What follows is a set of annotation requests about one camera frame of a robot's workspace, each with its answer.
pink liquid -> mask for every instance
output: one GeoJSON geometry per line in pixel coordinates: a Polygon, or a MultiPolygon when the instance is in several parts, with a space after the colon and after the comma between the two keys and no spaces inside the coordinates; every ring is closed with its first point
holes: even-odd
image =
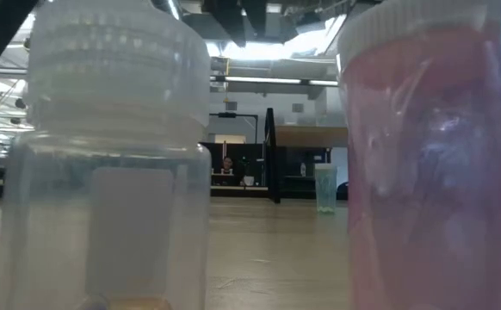
{"type": "Polygon", "coordinates": [[[501,310],[501,27],[362,53],[348,90],[355,310],[501,310]]]}

ribbed bottle cap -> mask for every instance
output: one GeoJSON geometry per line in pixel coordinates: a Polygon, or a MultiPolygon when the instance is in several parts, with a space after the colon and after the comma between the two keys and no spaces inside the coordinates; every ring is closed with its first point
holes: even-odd
{"type": "Polygon", "coordinates": [[[56,0],[36,16],[27,102],[37,123],[91,114],[205,127],[209,72],[204,40],[148,0],[56,0]]]}
{"type": "Polygon", "coordinates": [[[391,40],[448,25],[481,30],[501,19],[501,0],[386,0],[343,28],[338,42],[341,68],[357,55],[391,40]]]}

pink container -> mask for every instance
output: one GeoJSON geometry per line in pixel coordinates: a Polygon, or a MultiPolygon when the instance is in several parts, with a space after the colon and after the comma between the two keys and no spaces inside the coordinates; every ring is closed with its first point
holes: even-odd
{"type": "Polygon", "coordinates": [[[355,310],[501,310],[501,1],[390,0],[340,39],[355,310]]]}

translucent plastic bottle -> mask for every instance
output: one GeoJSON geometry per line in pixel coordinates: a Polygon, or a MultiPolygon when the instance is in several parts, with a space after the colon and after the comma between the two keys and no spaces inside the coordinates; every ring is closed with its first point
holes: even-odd
{"type": "Polygon", "coordinates": [[[10,154],[0,310],[204,308],[204,41],[146,0],[36,16],[30,116],[10,154]]]}
{"type": "Polygon", "coordinates": [[[501,310],[501,0],[346,25],[355,310],[501,310]]]}

wooden table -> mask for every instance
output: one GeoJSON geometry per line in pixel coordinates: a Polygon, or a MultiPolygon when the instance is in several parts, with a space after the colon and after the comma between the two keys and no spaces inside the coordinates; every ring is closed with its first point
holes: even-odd
{"type": "Polygon", "coordinates": [[[207,309],[349,309],[346,220],[314,201],[213,198],[207,309]]]}

